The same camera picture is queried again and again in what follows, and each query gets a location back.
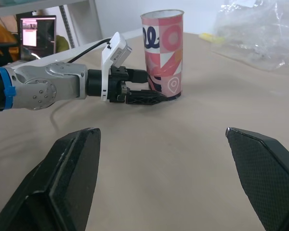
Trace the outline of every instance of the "laptop screen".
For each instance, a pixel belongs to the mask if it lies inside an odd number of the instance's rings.
[[[56,16],[20,19],[21,60],[33,61],[56,51]]]

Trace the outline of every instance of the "plastic bag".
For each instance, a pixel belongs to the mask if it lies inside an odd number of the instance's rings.
[[[264,70],[289,65],[289,0],[226,0],[212,50]]]

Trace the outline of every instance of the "white wall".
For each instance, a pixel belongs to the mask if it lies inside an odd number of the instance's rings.
[[[66,6],[71,17],[79,45],[102,39],[94,0],[81,1]]]
[[[64,6],[75,46],[82,46],[102,39],[94,0],[86,0]],[[45,15],[57,16],[57,34],[68,40],[59,7],[43,10]]]
[[[211,32],[216,14],[224,0],[95,0],[103,37],[116,31],[141,28],[140,15],[163,9],[185,11],[184,31]]]

